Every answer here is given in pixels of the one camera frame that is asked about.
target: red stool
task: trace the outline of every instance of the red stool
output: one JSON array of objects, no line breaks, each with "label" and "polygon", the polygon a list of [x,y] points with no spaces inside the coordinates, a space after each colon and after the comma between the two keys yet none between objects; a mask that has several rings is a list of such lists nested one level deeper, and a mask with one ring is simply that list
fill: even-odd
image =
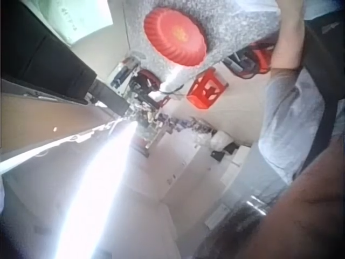
[{"label": "red stool", "polygon": [[215,71],[212,67],[198,76],[187,94],[187,99],[201,110],[210,108],[227,87],[216,78]]}]

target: gray speckled surface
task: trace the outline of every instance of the gray speckled surface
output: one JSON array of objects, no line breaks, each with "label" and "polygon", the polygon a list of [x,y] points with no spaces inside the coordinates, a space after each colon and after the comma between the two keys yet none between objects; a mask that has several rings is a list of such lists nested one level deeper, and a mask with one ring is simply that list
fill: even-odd
[{"label": "gray speckled surface", "polygon": [[[118,0],[109,0],[110,7],[113,1]],[[233,0],[126,0],[123,6],[130,49],[144,54],[139,57],[141,66],[154,72],[169,90],[278,28],[276,14],[240,12]],[[208,55],[200,66],[174,64],[154,50],[144,33],[143,21],[155,7],[180,10],[200,23],[208,43]]]}]

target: forearm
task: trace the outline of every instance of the forearm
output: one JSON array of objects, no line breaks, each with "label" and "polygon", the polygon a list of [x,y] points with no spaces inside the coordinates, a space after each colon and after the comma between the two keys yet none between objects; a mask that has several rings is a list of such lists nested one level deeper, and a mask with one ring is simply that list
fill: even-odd
[{"label": "forearm", "polygon": [[284,4],[281,4],[279,38],[272,56],[271,66],[273,70],[295,70],[301,63],[305,38],[303,1],[296,0],[295,8],[288,8]]}]

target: red fluted dish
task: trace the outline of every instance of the red fluted dish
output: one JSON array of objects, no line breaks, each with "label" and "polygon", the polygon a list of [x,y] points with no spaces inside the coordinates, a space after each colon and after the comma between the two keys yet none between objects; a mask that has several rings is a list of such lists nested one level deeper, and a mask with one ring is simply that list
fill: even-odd
[{"label": "red fluted dish", "polygon": [[183,66],[199,65],[206,57],[206,42],[198,26],[170,8],[156,8],[144,20],[152,46],[164,57]]}]

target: tiled floor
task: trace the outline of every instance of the tiled floor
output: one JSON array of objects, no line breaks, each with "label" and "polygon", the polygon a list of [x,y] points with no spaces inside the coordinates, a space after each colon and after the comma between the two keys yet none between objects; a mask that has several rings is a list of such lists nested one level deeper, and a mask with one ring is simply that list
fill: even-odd
[{"label": "tiled floor", "polygon": [[[214,66],[217,72],[229,83],[229,88],[210,109],[201,111],[185,98],[175,103],[173,115],[181,118],[195,116],[203,118],[216,129],[223,130],[239,144],[251,145],[259,139],[263,122],[265,87],[269,74],[257,75],[243,80],[235,77],[223,64]],[[186,93],[191,85],[185,84]]]}]

